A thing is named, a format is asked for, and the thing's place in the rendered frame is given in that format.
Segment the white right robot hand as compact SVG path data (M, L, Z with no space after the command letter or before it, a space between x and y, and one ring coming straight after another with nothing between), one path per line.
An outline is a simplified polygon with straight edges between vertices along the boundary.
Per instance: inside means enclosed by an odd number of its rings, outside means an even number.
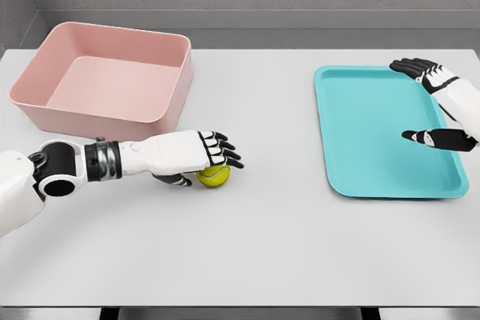
M405 130L402 137L430 148L470 152L480 146L480 90L447 67L420 58L394 60L389 68L415 80L459 129Z

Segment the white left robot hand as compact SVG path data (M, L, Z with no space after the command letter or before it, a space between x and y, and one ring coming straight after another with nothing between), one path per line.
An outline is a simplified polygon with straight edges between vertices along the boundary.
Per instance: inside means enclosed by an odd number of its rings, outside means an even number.
M206 130L185 130L155 136L155 155L148 171L166 184L189 187L192 181L186 173L202 171L213 166L233 166L242 169L241 156L236 147L222 133Z

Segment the yellow-green tennis ball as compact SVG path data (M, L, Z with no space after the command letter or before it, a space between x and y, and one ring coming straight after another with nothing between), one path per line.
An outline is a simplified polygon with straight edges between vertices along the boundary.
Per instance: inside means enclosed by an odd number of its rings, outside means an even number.
M226 165L211 166L196 172L197 180L206 187L215 188L225 184L230 176L230 167Z

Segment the blue rectangular tray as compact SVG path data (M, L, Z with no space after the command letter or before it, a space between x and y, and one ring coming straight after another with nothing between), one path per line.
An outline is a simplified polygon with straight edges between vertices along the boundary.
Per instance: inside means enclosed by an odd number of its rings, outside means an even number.
M361 198L455 199L469 181L458 153L403 138L446 128L437 102L382 66L328 65L314 74L328 182Z

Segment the pink rectangular basket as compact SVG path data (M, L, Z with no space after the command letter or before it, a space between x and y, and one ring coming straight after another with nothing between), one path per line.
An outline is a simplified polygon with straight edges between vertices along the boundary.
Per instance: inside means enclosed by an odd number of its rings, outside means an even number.
M193 77L183 35L64 22L9 98L40 130L140 141L177 128Z

